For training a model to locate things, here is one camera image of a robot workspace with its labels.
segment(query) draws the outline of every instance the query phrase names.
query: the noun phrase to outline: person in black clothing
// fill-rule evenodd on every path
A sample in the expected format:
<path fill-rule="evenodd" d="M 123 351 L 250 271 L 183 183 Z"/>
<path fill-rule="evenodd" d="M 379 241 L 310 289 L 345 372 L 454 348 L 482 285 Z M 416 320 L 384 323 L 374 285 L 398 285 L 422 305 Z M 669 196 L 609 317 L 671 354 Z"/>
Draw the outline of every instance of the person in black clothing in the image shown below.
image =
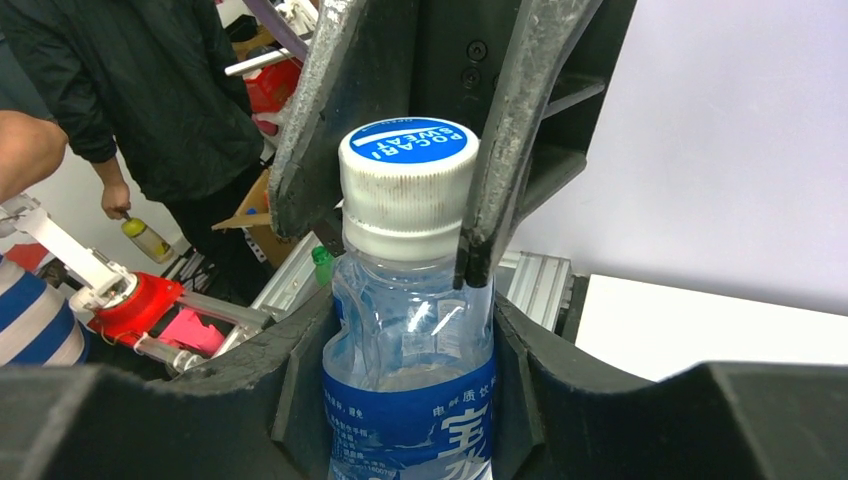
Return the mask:
<path fill-rule="evenodd" d="M 268 279 L 241 231 L 213 232 L 261 172 L 262 137 L 213 0 L 0 0 L 23 70 L 103 181 L 102 208 L 131 208 L 118 147 L 142 193 L 251 301 Z"/>

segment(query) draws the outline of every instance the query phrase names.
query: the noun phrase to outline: blue and white striped shirt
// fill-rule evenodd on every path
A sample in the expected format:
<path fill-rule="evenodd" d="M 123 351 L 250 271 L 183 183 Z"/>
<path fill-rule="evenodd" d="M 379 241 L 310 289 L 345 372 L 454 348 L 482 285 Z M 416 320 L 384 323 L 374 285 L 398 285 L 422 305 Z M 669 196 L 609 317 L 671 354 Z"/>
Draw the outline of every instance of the blue and white striped shirt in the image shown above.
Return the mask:
<path fill-rule="evenodd" d="M 0 365 L 73 365 L 88 332 L 56 289 L 0 255 Z"/>

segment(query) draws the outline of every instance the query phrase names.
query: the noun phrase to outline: hand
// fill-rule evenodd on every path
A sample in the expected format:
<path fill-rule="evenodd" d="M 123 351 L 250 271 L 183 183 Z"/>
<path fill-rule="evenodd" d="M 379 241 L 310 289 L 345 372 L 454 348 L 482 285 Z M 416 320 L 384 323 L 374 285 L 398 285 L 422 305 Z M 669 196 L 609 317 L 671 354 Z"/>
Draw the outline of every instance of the hand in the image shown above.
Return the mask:
<path fill-rule="evenodd" d="M 103 186 L 103 199 L 100 202 L 106 216 L 112 220 L 120 220 L 132 208 L 130 203 L 130 187 L 126 183 L 114 183 Z"/>

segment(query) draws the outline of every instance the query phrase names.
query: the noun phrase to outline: black pants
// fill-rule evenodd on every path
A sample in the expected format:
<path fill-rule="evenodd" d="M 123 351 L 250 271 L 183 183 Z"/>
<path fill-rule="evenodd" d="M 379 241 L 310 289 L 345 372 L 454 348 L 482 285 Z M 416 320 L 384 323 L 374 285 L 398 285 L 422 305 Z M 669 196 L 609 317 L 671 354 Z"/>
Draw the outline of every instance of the black pants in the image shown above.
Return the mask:
<path fill-rule="evenodd" d="M 247 246 L 244 232 L 240 229 L 212 231 L 212 225 L 233 216 L 260 173 L 262 167 L 257 163 L 206 198 L 165 203 L 186 240 L 215 263 L 233 290 L 248 303 L 268 282 L 268 270 Z"/>

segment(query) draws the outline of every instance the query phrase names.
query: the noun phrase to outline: plastic bottle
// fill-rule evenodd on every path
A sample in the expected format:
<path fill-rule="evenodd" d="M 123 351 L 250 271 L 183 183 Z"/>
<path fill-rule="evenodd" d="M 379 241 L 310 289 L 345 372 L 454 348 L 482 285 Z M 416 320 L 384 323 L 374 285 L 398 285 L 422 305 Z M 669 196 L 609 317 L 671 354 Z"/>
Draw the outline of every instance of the plastic bottle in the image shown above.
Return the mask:
<path fill-rule="evenodd" d="M 315 264 L 315 283 L 319 287 L 330 283 L 333 279 L 333 256 L 324 246 L 312 249 L 312 263 Z"/>
<path fill-rule="evenodd" d="M 342 330 L 323 359 L 331 479 L 491 478 L 493 289 L 452 288 L 478 143 L 425 118 L 342 141 Z"/>
<path fill-rule="evenodd" d="M 151 260 L 156 263 L 165 263 L 174 256 L 171 244 L 156 233 L 156 230 L 148 227 L 140 219 L 130 217 L 127 213 L 124 213 L 124 219 L 121 231 Z"/>

